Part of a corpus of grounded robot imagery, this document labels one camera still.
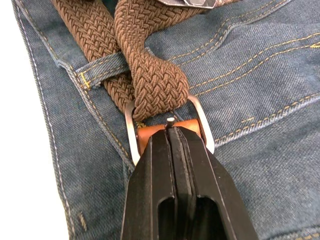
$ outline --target metal pin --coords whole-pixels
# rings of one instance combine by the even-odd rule
[[[166,119],[166,125],[165,125],[165,129],[169,129],[172,128],[175,124],[175,118],[174,117],[168,117]]]

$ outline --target yellow stitching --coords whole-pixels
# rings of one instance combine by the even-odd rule
[[[312,48],[312,49],[320,48],[320,42],[313,44],[310,48]]]
[[[315,96],[317,96],[317,95],[320,95],[320,92],[311,94],[311,95],[309,95],[309,96],[305,96],[305,97],[301,98],[300,100],[295,101],[295,102],[291,103],[290,105],[285,106],[283,109],[277,111],[277,114],[273,113],[273,114],[271,114],[271,115],[263,118],[262,120],[257,121],[256,123],[252,123],[252,124],[250,124],[250,125],[248,125],[248,126],[245,126],[245,127],[243,127],[243,128],[239,128],[239,129],[237,129],[237,130],[235,130],[235,131],[233,131],[233,132],[231,132],[231,133],[229,133],[229,134],[227,134],[227,135],[224,135],[224,136],[222,136],[222,137],[220,137],[220,138],[217,138],[217,139],[214,140],[214,141],[217,143],[217,142],[221,141],[222,139],[226,139],[227,137],[232,136],[233,134],[238,134],[238,133],[240,133],[241,131],[244,131],[244,130],[248,129],[249,127],[253,128],[254,126],[258,126],[260,123],[265,122],[265,121],[267,121],[267,120],[270,120],[270,119],[272,119],[273,117],[276,117],[277,115],[281,114],[284,110],[287,110],[288,108],[293,108],[293,107],[295,107],[295,105],[297,105],[298,102],[303,102],[304,100],[307,100],[307,99],[309,99],[309,98],[315,97]]]
[[[255,119],[254,116],[252,116],[252,117],[250,117],[250,118],[248,118],[248,119],[242,120],[241,123],[243,124],[243,123],[245,123],[245,122],[252,121],[253,119]]]
[[[264,9],[265,7],[269,6],[270,4],[272,4],[273,2],[275,2],[276,0],[272,0],[271,2],[267,3],[266,5],[254,10],[254,11],[251,11],[251,12],[248,12],[248,13],[245,13],[245,14],[242,14],[242,15],[239,15],[239,16],[234,16],[234,17],[231,17],[231,18],[228,18],[226,19],[222,24],[221,26],[219,27],[218,31],[216,31],[216,34],[214,35],[213,38],[211,38],[209,41],[207,41],[205,44],[201,45],[200,47],[197,47],[196,49],[190,51],[190,52],[187,52],[187,53],[183,53],[181,55],[176,55],[176,56],[173,56],[171,58],[168,59],[168,61],[172,61],[174,59],[177,59],[177,58],[180,58],[180,57],[184,57],[184,56],[188,56],[190,54],[193,54],[194,52],[197,52],[198,50],[206,47],[208,44],[212,43],[213,40],[218,36],[218,33],[220,32],[220,30],[223,28],[223,26],[228,22],[230,21],[231,19],[236,19],[236,18],[241,18],[241,17],[244,17],[246,15],[249,15],[249,14],[253,14],[254,12],[257,12],[261,9]]]
[[[69,68],[72,70],[74,76],[75,76],[75,79],[77,80],[77,82],[79,83],[80,87],[82,88],[82,85],[81,83],[79,82],[79,79],[77,78],[77,74],[74,70],[74,68],[69,65]],[[107,123],[103,120],[102,116],[100,115],[98,109],[96,108],[95,104],[92,102],[89,94],[88,94],[88,91],[86,89],[83,89],[83,91],[85,92],[86,96],[87,96],[87,99],[89,100],[89,102],[91,103],[93,109],[95,110],[96,114],[98,115],[99,119],[101,120],[101,122],[105,125],[106,129],[108,130],[108,132],[111,134],[111,136],[113,137],[113,139],[116,141],[116,143],[119,145],[119,147],[121,148],[121,150],[124,152],[125,156],[128,158],[129,157],[129,154],[127,153],[127,151],[125,150],[125,148],[122,146],[121,142],[118,140],[118,138],[111,132],[109,126],[107,125]]]
[[[217,76],[215,78],[212,78],[208,81],[204,81],[202,83],[199,83],[197,85],[194,85],[194,86],[191,86],[190,89],[193,89],[193,88],[196,88],[196,87],[199,87],[201,85],[205,85],[207,83],[210,83],[210,82],[213,82],[215,80],[218,80],[220,78],[224,78],[224,77],[227,77],[229,76],[230,74],[233,74],[234,72],[238,71],[239,69],[241,69],[242,67],[244,67],[245,65],[247,65],[248,63],[250,63],[253,59],[255,59],[256,57],[258,57],[259,55],[261,55],[262,53],[264,53],[265,51],[268,51],[272,48],[276,48],[276,47],[279,47],[279,46],[283,46],[283,45],[286,45],[286,44],[290,44],[290,43],[294,43],[294,42],[297,42],[297,41],[302,41],[302,40],[306,40],[306,39],[309,39],[309,38],[312,38],[312,37],[315,37],[317,35],[320,35],[320,32],[317,32],[317,33],[314,33],[314,34],[311,34],[309,36],[306,36],[306,37],[303,37],[303,38],[298,38],[298,39],[293,39],[293,40],[290,40],[290,41],[286,41],[286,42],[282,42],[282,43],[279,43],[279,44],[276,44],[276,45],[273,45],[273,46],[269,46],[267,47],[266,49],[258,52],[256,55],[254,55],[252,58],[250,58],[247,62],[244,62],[242,65],[239,65],[237,66],[235,69],[225,73],[225,74],[222,74],[220,76]]]
[[[119,69],[121,69],[121,68],[123,68],[123,67],[125,67],[125,65],[121,65],[121,66],[119,66],[119,67],[112,68],[112,69],[110,69],[109,71],[106,71],[106,72],[104,72],[104,73],[101,73],[101,74],[95,76],[94,78],[92,78],[92,79],[91,79],[90,81],[88,81],[87,83],[90,84],[92,81],[94,81],[94,80],[96,80],[96,79],[98,79],[98,78],[100,78],[100,77],[102,77],[102,76],[104,76],[104,75],[107,75],[107,74],[109,74],[109,73],[111,73],[111,72],[117,71],[117,70],[119,70]]]
[[[109,62],[109,61],[110,61],[110,58],[105,59],[104,61],[99,62],[99,63],[96,63],[95,65],[89,67],[87,70],[85,70],[85,71],[83,71],[83,72],[81,72],[81,73],[82,73],[82,74],[85,74],[86,72],[90,71],[91,69],[95,68],[96,66],[101,65],[101,64],[105,64],[105,63],[107,63],[107,62]]]
[[[79,219],[79,222],[81,223],[83,230],[86,232],[88,228],[87,228],[87,223],[82,211],[77,214],[77,217]]]
[[[305,237],[298,237],[295,240],[308,240],[308,239],[317,238],[319,236],[320,236],[320,233],[314,233],[314,234],[310,234],[310,235],[305,236]]]
[[[25,10],[25,12],[29,15],[29,20],[33,23],[34,25],[34,28],[37,29],[37,31],[39,32],[39,34],[41,34],[41,36],[43,37],[43,39],[46,41],[46,43],[48,44],[48,47],[52,50],[52,53],[55,55],[56,58],[58,58],[57,54],[55,53],[55,51],[52,49],[52,47],[50,46],[49,42],[48,42],[48,39],[47,37],[44,36],[44,34],[40,31],[40,29],[37,27],[37,25],[33,22],[33,19],[31,17],[31,15],[29,14],[28,10],[25,8],[25,6],[23,5],[23,3],[18,0],[21,4],[21,6],[23,7],[23,9]],[[80,87],[82,87],[78,77],[77,77],[77,74],[74,70],[74,68],[69,65],[69,68],[71,69],[71,71],[73,72],[74,76],[75,76],[75,79],[77,80],[77,82],[79,83]],[[94,105],[94,103],[91,101],[90,97],[89,97],[89,94],[88,94],[88,91],[86,91],[85,89],[83,89],[86,96],[88,97],[88,100],[89,102],[92,104],[92,107],[95,109],[95,112],[97,113],[97,115],[99,116],[100,120],[102,121],[102,123],[105,125],[106,129],[108,130],[108,132],[111,134],[111,136],[113,137],[113,139],[118,143],[119,147],[121,148],[121,150],[124,152],[124,154],[126,155],[126,157],[128,158],[129,157],[129,154],[127,153],[127,151],[124,149],[124,147],[122,146],[121,142],[117,139],[117,137],[111,132],[109,126],[107,125],[107,123],[102,119],[100,113],[98,112],[96,106]]]
[[[284,51],[276,52],[276,53],[272,54],[271,56],[268,56],[268,57],[267,57],[266,59],[264,59],[263,61],[259,62],[256,66],[254,66],[254,67],[251,68],[249,71],[247,71],[246,73],[242,74],[241,76],[238,76],[238,77],[232,79],[231,81],[227,81],[227,82],[225,82],[225,83],[223,83],[223,84],[220,84],[220,85],[218,85],[218,86],[215,86],[214,88],[207,89],[207,90],[205,90],[205,91],[202,91],[202,92],[200,92],[200,93],[197,93],[197,94],[195,94],[195,96],[200,96],[200,95],[206,94],[206,93],[208,93],[208,92],[214,91],[214,90],[216,90],[216,89],[218,89],[218,88],[221,88],[221,87],[223,87],[223,86],[226,86],[226,85],[228,85],[228,84],[231,84],[231,83],[233,83],[234,81],[239,80],[239,79],[247,76],[248,74],[250,74],[251,72],[253,72],[255,69],[257,69],[259,66],[261,66],[262,64],[264,64],[266,61],[268,61],[269,59],[271,59],[271,58],[273,58],[273,57],[275,57],[275,56],[277,56],[277,55],[279,55],[279,54],[288,53],[288,52],[291,52],[291,51],[293,51],[293,50],[298,50],[298,49],[305,49],[305,48],[308,48],[308,47],[310,47],[310,46],[311,46],[311,45],[305,45],[305,46],[300,46],[300,47],[293,47],[293,48],[289,48],[289,49],[284,50]]]
[[[82,77],[82,80],[84,81],[84,84],[86,85],[86,87],[87,88],[90,88],[90,85],[89,85],[89,83],[86,81],[86,79],[85,79],[85,76],[84,76],[84,74],[83,74],[83,72],[81,72],[81,77]]]
[[[278,4],[275,5],[274,7],[270,8],[268,11],[260,14],[259,16],[252,17],[252,18],[244,21],[243,23],[250,22],[250,21],[253,20],[253,19],[259,18],[259,17],[261,17],[261,16],[263,16],[263,15],[265,15],[265,14],[268,14],[268,13],[271,12],[273,9],[275,9],[276,7],[278,7],[279,5],[283,4],[283,3],[286,2],[286,1],[287,1],[287,0],[283,0],[282,2],[278,3]],[[232,26],[236,25],[236,24],[238,24],[238,22],[229,25],[229,26],[227,27],[227,29],[222,33],[222,36],[219,38],[219,40],[218,40],[212,47],[210,47],[208,50],[206,50],[205,52],[201,53],[200,55],[192,58],[191,60],[188,60],[188,61],[182,62],[181,64],[178,64],[177,66],[180,67],[180,66],[182,66],[182,65],[184,65],[184,64],[191,63],[191,62],[193,62],[194,60],[196,60],[196,59],[198,59],[198,58],[201,58],[201,57],[203,57],[204,55],[206,55],[208,52],[210,52],[213,48],[215,48],[215,47],[220,43],[221,39],[225,36],[225,34],[227,33],[227,31],[229,31],[229,29],[230,29]]]

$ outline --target denim seam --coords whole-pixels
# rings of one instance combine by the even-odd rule
[[[96,68],[97,66],[100,66],[101,64],[105,64],[105,63],[109,62],[110,60],[111,60],[111,59],[108,58],[108,59],[106,59],[106,60],[104,60],[104,61],[102,61],[102,62],[96,63],[96,64],[94,64],[93,66],[89,67],[87,70],[82,71],[81,74],[85,74],[85,73],[87,73],[88,71],[90,71],[91,69],[94,69],[94,68]]]
[[[312,102],[313,99],[317,100],[317,98],[320,96],[320,92],[310,94],[308,96],[305,96],[289,105],[286,105],[282,109],[274,112],[273,114],[269,114],[268,116],[262,118],[261,120],[251,123],[245,127],[239,128],[233,132],[230,132],[229,134],[226,134],[222,137],[219,137],[214,140],[215,144],[218,146],[221,146],[223,144],[226,144],[230,142],[231,140],[235,140],[244,134],[249,134],[251,132],[254,132],[255,130],[258,130],[262,127],[268,126],[269,124],[275,122],[276,120],[280,119],[281,117],[293,112],[294,110],[300,109],[304,105]]]
[[[51,133],[51,136],[52,136],[52,143],[53,143],[53,148],[54,148],[56,166],[57,166],[58,174],[59,174],[60,187],[61,187],[62,195],[63,195],[63,198],[64,198],[65,206],[67,208],[67,213],[68,213],[68,216],[69,216],[69,220],[70,220],[70,224],[71,224],[71,230],[72,230],[73,239],[74,239],[75,236],[76,236],[76,230],[75,230],[75,225],[74,225],[74,222],[73,222],[73,219],[72,219],[72,216],[71,216],[71,208],[70,208],[70,205],[69,205],[69,202],[68,202],[68,198],[67,198],[67,195],[66,195],[66,192],[65,192],[65,189],[64,189],[62,173],[61,173],[60,164],[59,164],[59,158],[58,158],[58,149],[57,149],[57,145],[56,145],[56,138],[55,138],[55,135],[54,135],[53,125],[51,124],[51,121],[50,121],[49,112],[48,112],[47,104],[46,104],[46,101],[45,101],[45,96],[44,96],[44,93],[43,93],[43,89],[42,89],[40,78],[39,78],[39,74],[38,74],[36,60],[34,58],[34,54],[33,54],[33,51],[31,49],[29,39],[27,37],[26,29],[25,29],[24,24],[23,24],[22,19],[21,19],[19,8],[17,8],[17,11],[18,11],[19,21],[21,23],[21,27],[23,29],[23,33],[24,33],[24,36],[25,36],[25,40],[26,40],[27,46],[28,46],[28,48],[30,50],[30,56],[32,58],[33,66],[34,66],[34,69],[35,69],[35,76],[36,76],[36,79],[37,79],[37,82],[38,82],[38,85],[39,85],[39,89],[41,91],[41,98],[42,98],[42,101],[43,101],[43,106],[44,106],[44,109],[45,109],[47,122],[48,122],[48,125],[50,127],[50,133]]]
[[[318,237],[320,237],[320,232],[314,233],[314,234],[310,234],[310,235],[304,236],[304,237],[298,237],[295,240],[310,240],[310,239],[318,238]]]
[[[94,78],[92,78],[92,79],[89,80],[89,81],[86,81],[85,76],[84,76],[84,73],[81,72],[80,74],[81,74],[81,77],[82,77],[82,79],[83,79],[83,81],[84,81],[84,84],[83,84],[83,85],[86,85],[88,88],[90,88],[89,84],[90,84],[92,81],[94,81],[94,80],[96,80],[96,79],[98,79],[98,78],[101,78],[101,77],[103,77],[104,75],[110,74],[110,73],[112,73],[112,72],[116,72],[117,70],[122,69],[122,68],[124,68],[125,66],[126,66],[126,65],[123,64],[123,65],[121,65],[121,66],[114,67],[114,68],[112,68],[112,69],[110,69],[110,70],[108,70],[108,71],[105,71],[104,73],[101,73],[101,74],[95,76]]]
[[[317,43],[315,43],[315,44],[313,44],[310,48],[312,48],[312,49],[318,49],[318,48],[320,48],[320,41],[317,42]]]
[[[241,123],[244,124],[245,122],[251,122],[251,121],[254,120],[254,119],[255,119],[255,117],[252,116],[252,117],[250,117],[250,118],[247,118],[247,119],[242,120]]]
[[[292,52],[292,51],[294,51],[294,50],[311,48],[311,46],[313,46],[313,45],[305,45],[305,46],[300,46],[300,47],[293,47],[293,48],[289,48],[289,49],[284,50],[284,51],[276,52],[276,53],[268,56],[266,59],[262,60],[261,62],[259,62],[257,65],[255,65],[253,68],[251,68],[249,71],[247,71],[246,73],[242,74],[241,76],[238,76],[238,77],[236,77],[236,78],[234,78],[234,79],[232,79],[232,80],[230,80],[230,81],[227,81],[227,82],[225,82],[225,83],[222,83],[222,84],[220,84],[220,85],[217,85],[217,86],[215,86],[215,87],[213,87],[213,88],[210,88],[210,89],[204,90],[204,91],[202,91],[202,92],[199,92],[199,93],[195,94],[195,96],[200,96],[200,95],[209,93],[209,92],[211,92],[211,91],[214,91],[214,90],[216,90],[216,89],[222,88],[222,87],[224,87],[224,86],[227,86],[227,85],[229,85],[229,84],[231,84],[231,83],[233,83],[233,82],[235,82],[235,81],[237,81],[237,80],[239,80],[239,79],[241,79],[241,78],[249,75],[249,74],[252,73],[254,70],[256,70],[259,66],[263,65],[265,62],[267,62],[268,60],[270,60],[271,58],[273,58],[273,57],[275,57],[275,56],[277,56],[277,55],[284,54],[284,53],[289,53],[289,52]]]
[[[193,51],[191,51],[191,52],[189,52],[189,53],[184,53],[184,54],[181,54],[181,55],[178,55],[178,56],[174,56],[174,57],[168,59],[168,61],[172,61],[173,59],[176,59],[176,58],[178,58],[178,57],[187,56],[187,55],[189,55],[189,54],[192,54],[192,53],[194,53],[194,52],[197,52],[198,50],[206,47],[207,45],[209,45],[211,42],[214,41],[214,39],[218,36],[219,32],[222,30],[223,26],[224,26],[228,21],[230,21],[230,20],[232,20],[232,19],[235,19],[235,18],[241,18],[241,17],[247,16],[247,15],[249,15],[249,14],[252,14],[252,13],[254,13],[254,12],[257,12],[257,11],[263,9],[263,8],[266,8],[267,6],[269,6],[270,4],[272,4],[272,3],[275,2],[275,1],[276,1],[276,0],[272,0],[272,1],[270,1],[269,3],[267,3],[266,5],[260,7],[260,8],[258,8],[258,9],[256,9],[256,10],[253,10],[253,11],[251,11],[251,12],[247,12],[247,13],[244,13],[244,14],[239,15],[239,16],[234,16],[234,17],[228,18],[226,21],[224,21],[224,22],[222,23],[222,25],[221,25],[221,27],[218,29],[217,33],[216,33],[216,34],[214,35],[214,37],[213,37],[212,39],[210,39],[208,42],[206,42],[206,43],[203,44],[202,46],[194,49]],[[182,63],[178,64],[177,66],[180,67],[180,66],[182,66],[182,65],[184,65],[184,64],[193,62],[194,60],[196,60],[196,59],[198,59],[198,58],[203,57],[204,55],[206,55],[206,54],[207,54],[208,52],[210,52],[214,47],[216,47],[219,43],[221,43],[222,38],[227,34],[227,32],[228,32],[233,26],[236,26],[236,25],[238,25],[238,24],[246,24],[246,23],[249,23],[250,21],[252,21],[252,20],[254,20],[254,19],[259,19],[260,17],[262,17],[262,16],[264,16],[264,15],[268,15],[270,12],[272,12],[273,9],[277,8],[278,6],[280,6],[281,4],[283,4],[283,3],[286,2],[286,1],[287,1],[287,0],[284,0],[284,1],[276,4],[275,6],[273,6],[272,8],[270,8],[269,10],[263,12],[262,14],[260,14],[260,15],[258,15],[258,16],[254,16],[254,17],[252,17],[252,18],[250,18],[250,19],[248,19],[248,20],[246,20],[246,21],[244,21],[244,22],[236,22],[236,23],[233,23],[233,24],[229,25],[229,26],[227,27],[227,29],[222,33],[222,36],[219,38],[219,40],[214,44],[214,46],[212,46],[211,48],[209,48],[209,49],[206,50],[205,52],[201,53],[200,55],[192,58],[191,60],[182,62]],[[105,62],[108,62],[108,61],[109,61],[109,59],[108,59],[108,60],[105,60],[105,61],[103,61],[103,62],[97,63],[97,64],[95,64],[94,66],[92,66],[92,67],[89,68],[89,69],[93,69],[93,68],[101,65],[102,63],[105,63]],[[107,75],[107,74],[110,74],[111,72],[115,72],[115,71],[117,71],[117,70],[119,70],[119,69],[121,69],[121,68],[123,68],[123,67],[125,67],[125,66],[126,66],[126,65],[123,64],[123,65],[120,65],[120,66],[118,66],[118,67],[116,67],[116,68],[112,68],[112,69],[108,70],[107,72],[104,72],[104,73],[102,73],[102,74],[99,74],[98,76],[95,76],[93,79],[91,79],[91,80],[89,80],[89,81],[87,81],[86,78],[85,78],[85,76],[83,75],[84,73],[86,73],[86,72],[89,70],[89,69],[87,69],[86,71],[81,72],[82,74],[80,73],[80,75],[81,75],[81,77],[82,77],[82,79],[83,79],[83,81],[84,81],[84,84],[83,84],[82,86],[86,86],[86,87],[88,88],[88,90],[90,90],[91,88],[90,88],[90,85],[89,85],[89,84],[90,84],[92,81],[94,81],[94,80],[102,77],[103,75]]]
[[[42,36],[43,40],[45,41],[45,45],[48,46],[48,48],[52,51],[52,54],[55,56],[55,58],[58,60],[58,56],[57,54],[55,53],[55,51],[53,50],[53,48],[51,47],[51,45],[49,44],[49,41],[47,39],[47,37],[42,33],[42,31],[37,27],[37,25],[35,24],[35,22],[33,21],[31,15],[29,14],[28,10],[26,9],[26,7],[24,6],[24,4],[21,2],[21,0],[16,0],[16,1],[19,1],[19,3],[21,4],[21,7],[24,9],[25,13],[28,15],[28,18],[29,18],[29,21],[32,22],[34,28],[37,30],[37,32]],[[79,86],[81,89],[82,88],[82,85],[77,77],[77,73],[74,71],[73,67],[67,63],[66,61],[58,61],[58,64],[64,68],[69,68],[71,69],[71,72],[74,74],[74,77],[76,78],[76,81],[79,83]],[[85,92],[85,95],[87,96],[87,100],[90,102],[90,104],[92,105],[93,109],[95,109],[95,112],[97,113],[99,119],[101,117],[101,114],[99,113],[98,109],[96,108],[96,106],[94,105],[94,103],[91,101],[90,97],[89,97],[89,94],[86,90],[84,90]],[[114,141],[117,143],[117,145],[120,147],[120,149],[122,150],[122,152],[125,154],[126,156],[126,159],[124,160],[126,162],[126,164],[128,165],[129,169],[132,169],[132,164],[129,163],[129,154],[128,152],[124,149],[124,147],[122,146],[121,142],[118,140],[118,138],[112,133],[112,131],[110,130],[108,124],[102,120],[102,123],[103,125],[105,125],[106,127],[106,130],[107,132],[112,136],[112,138],[114,139]]]
[[[79,81],[78,77],[77,77],[77,73],[75,72],[75,70],[73,69],[73,67],[68,64],[67,65],[68,68],[71,70],[74,78],[76,79],[76,82],[78,84],[78,86],[80,87],[81,91],[83,91],[86,95],[86,99],[89,101],[89,103],[91,104],[92,108],[95,110],[96,115],[98,116],[98,118],[100,119],[101,123],[105,126],[105,129],[107,130],[107,132],[112,136],[112,138],[114,139],[114,141],[117,143],[117,145],[120,147],[120,149],[122,150],[122,152],[125,154],[126,158],[124,159],[125,164],[129,167],[130,170],[132,170],[132,163],[129,160],[129,154],[128,152],[125,150],[125,148],[123,147],[122,143],[119,141],[119,139],[113,134],[113,132],[111,131],[110,127],[108,126],[108,124],[104,121],[103,117],[101,116],[101,114],[99,113],[96,105],[94,104],[94,102],[91,100],[88,91],[86,89],[84,89],[81,85],[81,82]]]
[[[227,34],[233,29],[233,26],[238,27],[238,26],[241,26],[241,25],[244,25],[244,24],[251,24],[251,23],[253,23],[254,21],[258,21],[258,20],[261,19],[261,17],[266,17],[268,14],[272,13],[273,9],[277,8],[278,6],[280,6],[281,4],[283,4],[283,3],[287,2],[287,1],[289,2],[290,0],[283,0],[282,2],[276,4],[274,7],[270,8],[268,11],[266,11],[266,12],[264,12],[264,13],[258,15],[258,16],[252,17],[252,18],[250,18],[250,19],[248,19],[248,20],[246,20],[246,21],[244,21],[244,22],[236,22],[236,23],[234,23],[234,24],[229,25],[229,26],[227,27],[227,29],[222,33],[222,35],[221,35],[221,37],[219,38],[219,40],[218,40],[212,47],[210,47],[210,48],[209,48],[208,50],[206,50],[205,52],[199,54],[198,56],[192,58],[191,60],[182,62],[182,63],[178,64],[177,66],[180,67],[180,66],[182,66],[182,65],[184,65],[184,64],[191,63],[191,62],[193,62],[193,61],[195,61],[195,60],[197,60],[197,59],[205,56],[207,53],[209,53],[210,51],[214,50],[215,47],[218,48],[218,47],[220,46],[220,44],[222,44],[222,42],[226,39]]]
[[[279,46],[283,46],[283,45],[290,44],[290,43],[294,43],[294,42],[301,41],[301,40],[310,39],[310,38],[315,37],[315,36],[317,36],[317,35],[320,35],[320,32],[311,34],[311,35],[306,36],[306,37],[303,37],[303,38],[297,38],[297,39],[293,39],[293,40],[289,40],[289,41],[286,41],[286,42],[282,42],[282,43],[278,43],[278,44],[269,46],[269,47],[265,48],[264,50],[258,52],[256,55],[254,55],[253,57],[251,57],[249,60],[247,60],[247,61],[244,62],[243,64],[237,66],[237,67],[234,68],[233,70],[231,70],[231,71],[229,71],[229,72],[227,72],[227,73],[224,73],[224,74],[222,74],[222,75],[220,75],[220,76],[214,77],[214,78],[212,78],[212,79],[210,79],[210,80],[201,82],[201,83],[199,83],[199,84],[197,84],[197,85],[190,86],[190,89],[194,89],[194,88],[196,88],[196,87],[199,87],[199,86],[202,86],[202,85],[206,85],[206,84],[208,84],[208,83],[210,83],[210,82],[214,82],[214,81],[216,81],[216,80],[218,80],[218,79],[227,77],[227,76],[235,73],[236,71],[240,70],[241,68],[243,68],[245,65],[247,65],[248,63],[250,63],[252,60],[254,60],[255,58],[257,58],[257,57],[258,57],[259,55],[261,55],[262,53],[264,53],[264,52],[266,52],[266,51],[268,51],[268,50],[270,50],[270,49],[272,49],[272,48],[276,48],[276,47],[279,47]]]
[[[244,16],[253,14],[253,13],[255,13],[255,12],[261,10],[261,9],[266,8],[267,6],[269,6],[270,4],[272,4],[272,3],[275,2],[275,1],[276,1],[276,0],[272,0],[272,1],[270,1],[269,3],[267,3],[266,5],[260,7],[260,8],[258,8],[258,9],[256,9],[256,10],[253,10],[253,11],[250,11],[250,12],[247,12],[247,13],[244,13],[244,14],[239,15],[239,16],[234,16],[234,17],[228,18],[227,20],[225,20],[225,21],[221,24],[221,26],[220,26],[219,29],[216,31],[216,33],[215,33],[215,35],[213,36],[213,38],[211,38],[211,39],[210,39],[209,41],[207,41],[205,44],[203,44],[203,45],[195,48],[194,50],[192,50],[192,51],[190,51],[190,52],[183,53],[183,54],[176,55],[176,56],[172,56],[171,58],[168,59],[168,61],[172,61],[172,60],[177,59],[177,58],[181,58],[181,57],[188,56],[188,55],[190,55],[190,54],[193,54],[193,53],[199,51],[200,49],[203,49],[204,47],[206,47],[207,45],[209,45],[210,43],[212,43],[213,40],[216,39],[216,37],[218,36],[219,32],[222,30],[223,26],[224,26],[228,21],[230,21],[230,20],[232,20],[232,19],[236,19],[236,18],[242,18],[242,17],[244,17]]]

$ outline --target woven elastic belt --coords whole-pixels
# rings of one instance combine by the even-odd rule
[[[237,0],[217,0],[216,6]],[[52,0],[89,62],[122,51],[130,73],[103,82],[115,105],[125,111],[135,100],[133,118],[142,121],[186,103],[189,86],[179,67],[148,53],[146,38],[196,14],[200,8],[170,7],[155,0],[118,0],[114,19],[101,0]]]

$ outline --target denim fabric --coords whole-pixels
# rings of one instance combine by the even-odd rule
[[[128,69],[123,56],[88,63],[50,0],[13,5],[70,238],[119,239],[134,166],[124,116],[98,86]],[[320,239],[320,1],[243,0],[154,33],[145,46],[186,74],[259,238]],[[190,104],[173,114],[196,117]]]

